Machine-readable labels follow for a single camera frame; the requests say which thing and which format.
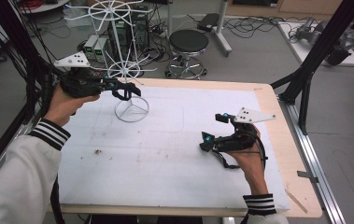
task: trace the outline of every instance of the floor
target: floor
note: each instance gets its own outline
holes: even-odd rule
[[[54,10],[46,15],[39,14],[37,21],[57,21],[62,16],[61,10]],[[175,23],[181,24],[182,28],[195,27],[189,17],[175,19]],[[68,29],[64,21],[39,26],[47,30],[43,34],[44,41],[57,58],[75,53],[77,45],[93,33],[87,27]],[[225,57],[215,37],[207,35],[210,40],[208,50],[199,59],[208,74],[200,81],[270,84],[299,67],[299,61],[277,28],[268,32],[257,31],[251,38],[238,37],[228,29],[224,29],[223,34],[233,52]],[[43,53],[37,39],[33,41]],[[158,69],[145,73],[144,77],[165,78],[165,67],[166,62],[151,63],[145,68]],[[285,87],[280,87],[275,92],[284,90]],[[24,97],[23,80],[12,63],[0,62],[0,136],[20,111]],[[312,80],[307,131],[346,223],[354,223],[354,67],[321,66],[317,70]],[[141,223],[153,223],[155,217],[140,219]],[[66,215],[65,220],[67,223],[84,223],[77,215]],[[289,221],[330,223],[325,214],[321,218],[289,218]],[[55,223],[51,214],[46,215],[44,223]],[[206,217],[205,223],[220,223],[220,218]]]

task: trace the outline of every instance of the white sleeve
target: white sleeve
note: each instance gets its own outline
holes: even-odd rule
[[[61,147],[70,134],[40,121],[29,135],[7,148],[0,168],[0,223],[42,223],[61,161]]]
[[[244,196],[248,207],[242,224],[288,224],[287,218],[276,212],[273,194]]]

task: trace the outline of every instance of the stool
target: stool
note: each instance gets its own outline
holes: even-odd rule
[[[203,64],[193,58],[205,52],[208,46],[208,38],[194,30],[179,30],[169,37],[170,49],[177,55],[167,65],[165,76],[180,78],[200,79],[207,71]]]

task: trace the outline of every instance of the striped cuff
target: striped cuff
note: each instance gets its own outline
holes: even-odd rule
[[[273,194],[243,196],[248,213],[255,216],[268,216],[276,213]]]
[[[47,119],[40,120],[28,135],[42,139],[59,151],[71,136],[69,132]]]

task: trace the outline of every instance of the right hand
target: right hand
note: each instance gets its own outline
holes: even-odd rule
[[[261,133],[255,127],[258,137]],[[264,171],[262,166],[261,154],[258,144],[255,143],[251,148],[244,150],[228,152],[238,165],[244,171],[245,178],[251,188],[251,193],[255,194],[268,194],[266,181],[264,180]]]
[[[81,108],[84,103],[96,101],[99,98],[100,95],[73,98],[66,94],[60,84],[58,84],[54,89],[49,111],[44,119],[48,119],[63,127],[69,121],[70,116]]]

